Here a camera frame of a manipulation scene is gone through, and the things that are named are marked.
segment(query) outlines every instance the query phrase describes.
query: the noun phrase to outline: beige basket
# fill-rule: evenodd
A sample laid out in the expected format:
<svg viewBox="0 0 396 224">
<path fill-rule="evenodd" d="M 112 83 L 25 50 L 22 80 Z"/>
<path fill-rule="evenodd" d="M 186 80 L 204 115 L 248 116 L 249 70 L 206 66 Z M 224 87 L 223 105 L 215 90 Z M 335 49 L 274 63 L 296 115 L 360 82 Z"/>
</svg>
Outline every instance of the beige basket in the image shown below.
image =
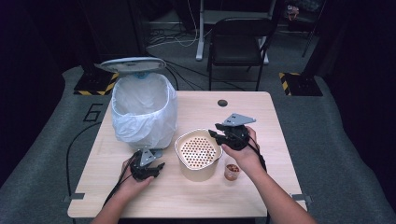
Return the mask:
<svg viewBox="0 0 396 224">
<path fill-rule="evenodd" d="M 180 136 L 175 142 L 175 149 L 181 173 L 191 181 L 209 179 L 215 173 L 222 155 L 222 148 L 206 129 L 197 129 Z"/>
</svg>

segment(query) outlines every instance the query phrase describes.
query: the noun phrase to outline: trash bin lid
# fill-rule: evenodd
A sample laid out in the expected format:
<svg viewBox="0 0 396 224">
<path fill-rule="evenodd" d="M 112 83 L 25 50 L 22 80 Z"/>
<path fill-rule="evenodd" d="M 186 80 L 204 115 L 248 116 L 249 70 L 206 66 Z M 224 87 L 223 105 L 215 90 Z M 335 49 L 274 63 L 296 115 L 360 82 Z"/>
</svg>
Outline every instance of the trash bin lid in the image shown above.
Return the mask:
<svg viewBox="0 0 396 224">
<path fill-rule="evenodd" d="M 165 68 L 166 63 L 159 58 L 133 57 L 106 61 L 99 64 L 98 67 L 107 72 L 135 74 Z"/>
</svg>

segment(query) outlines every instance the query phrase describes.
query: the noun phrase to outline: human arm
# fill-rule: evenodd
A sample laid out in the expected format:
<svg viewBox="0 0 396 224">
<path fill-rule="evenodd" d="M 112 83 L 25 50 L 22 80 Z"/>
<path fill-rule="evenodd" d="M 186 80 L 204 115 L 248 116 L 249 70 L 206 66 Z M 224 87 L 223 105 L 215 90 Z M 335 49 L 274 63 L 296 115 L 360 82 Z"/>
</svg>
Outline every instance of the human arm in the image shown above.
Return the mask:
<svg viewBox="0 0 396 224">
<path fill-rule="evenodd" d="M 249 143 L 256 146 L 256 132 L 247 127 L 251 139 Z M 239 167 L 252 180 L 259 191 L 271 219 L 275 223 L 316 223 L 316 221 L 269 176 L 253 148 L 245 147 L 240 151 L 221 145 L 224 151 L 233 157 Z"/>
<path fill-rule="evenodd" d="M 122 165 L 122 171 L 128 165 L 128 161 L 125 161 Z M 116 193 L 108 200 L 102 210 L 98 213 L 96 218 L 92 221 L 92 224 L 100 223 L 118 223 L 122 211 L 130 202 L 133 200 L 143 189 L 145 189 L 150 182 L 154 179 L 153 176 L 139 182 L 131 176 L 131 170 L 126 169 L 125 174 L 122 177 L 122 184 Z"/>
</svg>

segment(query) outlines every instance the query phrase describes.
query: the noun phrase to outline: white plastic bag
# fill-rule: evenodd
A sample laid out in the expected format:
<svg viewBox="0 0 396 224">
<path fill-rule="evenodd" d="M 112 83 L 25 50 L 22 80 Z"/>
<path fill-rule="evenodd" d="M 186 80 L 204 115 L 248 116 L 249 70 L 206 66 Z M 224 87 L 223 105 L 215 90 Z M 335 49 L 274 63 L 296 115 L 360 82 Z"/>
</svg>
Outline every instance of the white plastic bag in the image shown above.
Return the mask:
<svg viewBox="0 0 396 224">
<path fill-rule="evenodd" d="M 120 77 L 111 99 L 113 128 L 134 149 L 166 148 L 177 128 L 177 93 L 169 80 L 150 73 Z"/>
</svg>

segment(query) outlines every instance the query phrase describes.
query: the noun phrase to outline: table top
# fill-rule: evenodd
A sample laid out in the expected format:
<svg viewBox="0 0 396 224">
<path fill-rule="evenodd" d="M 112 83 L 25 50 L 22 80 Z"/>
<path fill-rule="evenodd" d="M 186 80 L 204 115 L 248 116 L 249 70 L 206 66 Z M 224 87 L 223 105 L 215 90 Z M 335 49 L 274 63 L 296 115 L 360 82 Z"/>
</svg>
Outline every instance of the table top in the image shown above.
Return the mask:
<svg viewBox="0 0 396 224">
<path fill-rule="evenodd" d="M 221 107 L 218 100 L 226 100 L 228 105 Z M 235 181 L 224 178 L 226 153 L 219 159 L 215 173 L 206 181 L 193 182 L 181 173 L 175 141 L 195 129 L 217 131 L 215 123 L 222 123 L 232 113 L 257 120 L 248 126 L 257 133 L 269 175 L 287 193 L 301 194 L 269 93 L 178 91 L 177 101 L 177 130 L 170 146 L 163 150 L 163 156 L 155 161 L 165 162 L 165 166 L 148 188 L 128 204 L 123 217 L 265 217 L 266 207 L 245 173 L 241 172 Z M 109 104 L 76 189 L 76 193 L 84 193 L 84 198 L 70 203 L 68 215 L 96 217 L 118 181 L 122 162 L 133 153 L 134 149 L 115 137 Z"/>
</svg>

